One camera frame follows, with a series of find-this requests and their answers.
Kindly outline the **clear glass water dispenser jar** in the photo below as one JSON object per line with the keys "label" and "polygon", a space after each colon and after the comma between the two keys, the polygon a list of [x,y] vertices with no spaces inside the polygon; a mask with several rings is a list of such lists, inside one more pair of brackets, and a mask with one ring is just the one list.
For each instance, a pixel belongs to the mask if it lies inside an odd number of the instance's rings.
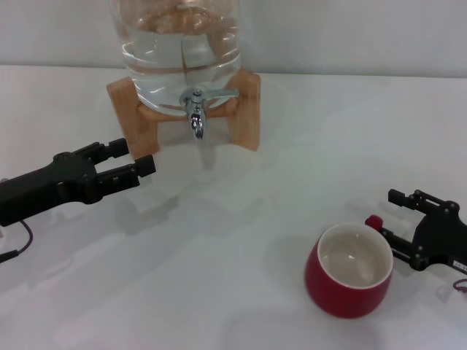
{"label": "clear glass water dispenser jar", "polygon": [[108,0],[139,100],[172,116],[188,88],[225,88],[241,66],[239,0]]}

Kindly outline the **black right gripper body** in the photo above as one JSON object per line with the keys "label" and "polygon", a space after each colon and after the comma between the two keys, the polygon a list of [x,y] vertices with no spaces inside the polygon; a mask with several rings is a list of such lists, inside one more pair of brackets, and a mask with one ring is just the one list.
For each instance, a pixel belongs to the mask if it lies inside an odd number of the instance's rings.
{"label": "black right gripper body", "polygon": [[412,268],[442,264],[467,272],[467,225],[459,217],[459,205],[421,203],[417,210],[425,216],[414,232]]}

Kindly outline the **chrome faucet tap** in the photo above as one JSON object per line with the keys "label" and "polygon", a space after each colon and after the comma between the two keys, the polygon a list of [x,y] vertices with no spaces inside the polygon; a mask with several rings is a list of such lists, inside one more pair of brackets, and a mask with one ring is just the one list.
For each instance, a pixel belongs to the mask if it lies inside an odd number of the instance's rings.
{"label": "chrome faucet tap", "polygon": [[207,102],[220,98],[238,98],[238,89],[217,89],[202,91],[198,88],[188,88],[180,96],[180,105],[185,111],[194,136],[201,140],[207,123]]}

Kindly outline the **wooden dispenser stand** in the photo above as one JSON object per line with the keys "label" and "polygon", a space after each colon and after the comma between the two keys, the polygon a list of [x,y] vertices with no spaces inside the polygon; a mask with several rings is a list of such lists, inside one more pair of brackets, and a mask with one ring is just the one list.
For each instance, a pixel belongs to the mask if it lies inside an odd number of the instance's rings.
{"label": "wooden dispenser stand", "polygon": [[[231,142],[257,150],[260,144],[260,76],[240,69],[223,89],[238,89],[239,97],[208,101],[207,120],[224,117]],[[160,150],[158,126],[161,123],[188,121],[181,105],[177,107],[181,116],[158,112],[144,105],[129,77],[108,84],[107,92],[134,159],[154,155]]]}

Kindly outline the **red cup with white inside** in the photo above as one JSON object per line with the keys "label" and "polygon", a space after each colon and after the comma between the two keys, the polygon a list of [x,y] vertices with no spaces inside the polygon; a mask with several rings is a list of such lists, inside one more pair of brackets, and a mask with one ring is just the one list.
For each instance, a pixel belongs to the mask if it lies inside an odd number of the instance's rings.
{"label": "red cup with white inside", "polygon": [[384,300],[393,275],[393,252],[379,232],[382,219],[339,223],[318,238],[304,270],[314,303],[333,316],[355,319]]}

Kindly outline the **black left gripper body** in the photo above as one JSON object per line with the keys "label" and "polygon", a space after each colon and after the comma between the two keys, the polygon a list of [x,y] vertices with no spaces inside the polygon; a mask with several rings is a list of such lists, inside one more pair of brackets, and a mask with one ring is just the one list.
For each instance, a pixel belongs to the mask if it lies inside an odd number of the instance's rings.
{"label": "black left gripper body", "polygon": [[88,158],[56,155],[44,168],[0,183],[0,225],[9,226],[65,203],[99,200],[97,172]]}

